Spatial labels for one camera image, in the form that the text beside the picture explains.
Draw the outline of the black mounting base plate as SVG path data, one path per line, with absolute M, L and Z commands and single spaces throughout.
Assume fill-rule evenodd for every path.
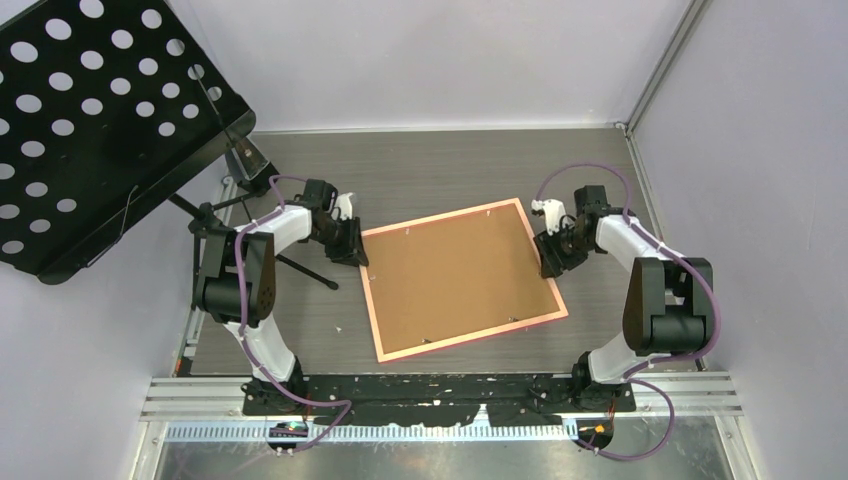
M 242 383 L 246 416 L 293 415 L 328 426 L 467 426 L 479 413 L 493 426 L 554 425 L 561 414 L 631 413 L 630 385 L 575 381 L 566 375 L 312 375 L 295 381 L 293 398 L 268 382 Z

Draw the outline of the black perforated music stand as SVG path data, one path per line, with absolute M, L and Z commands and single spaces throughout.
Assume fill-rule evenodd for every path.
M 1 28 L 1 260 L 58 285 L 231 154 L 250 194 L 271 169 L 256 116 L 162 1 L 40 1 Z

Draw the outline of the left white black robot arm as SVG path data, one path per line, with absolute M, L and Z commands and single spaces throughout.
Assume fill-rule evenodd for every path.
M 342 406 L 340 400 L 308 399 L 300 362 L 284 342 L 273 311 L 276 266 L 283 251 L 296 243 L 321 244 L 336 264 L 368 266 L 355 202 L 352 192 L 307 179 L 301 194 L 290 201 L 280 198 L 263 217 L 238 227 L 206 227 L 192 301 L 223 325 L 246 355 L 252 369 L 243 386 L 248 399 L 284 414 L 303 406 Z

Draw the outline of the aluminium rail front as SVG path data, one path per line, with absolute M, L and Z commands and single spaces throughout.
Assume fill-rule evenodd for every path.
M 635 377 L 664 391 L 682 416 L 739 416 L 741 402 L 731 377 L 717 371 L 649 371 Z M 241 420 L 247 376 L 155 378 L 140 419 L 147 422 Z

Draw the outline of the aluminium corner profile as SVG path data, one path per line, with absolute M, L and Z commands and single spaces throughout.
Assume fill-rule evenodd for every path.
M 635 135 L 636 129 L 649 110 L 665 78 L 675 65 L 679 55 L 683 52 L 690 37 L 697 29 L 702 16 L 711 4 L 711 0 L 691 0 L 687 3 L 683 16 L 673 30 L 670 40 L 667 42 L 660 59 L 639 94 L 630 115 L 626 121 L 615 124 L 615 127 L 620 129 L 626 138 L 632 138 Z

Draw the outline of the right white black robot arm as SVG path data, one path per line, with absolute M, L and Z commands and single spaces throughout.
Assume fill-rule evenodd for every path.
M 621 331 L 583 353 L 572 367 L 567 399 L 596 410 L 624 395 L 627 381 L 654 361 L 700 352 L 715 332 L 712 266 L 665 246 L 626 207 L 614 207 L 600 185 L 574 193 L 576 212 L 559 200 L 535 199 L 531 212 L 545 227 L 533 242 L 540 274 L 557 278 L 592 253 L 613 256 L 629 274 Z

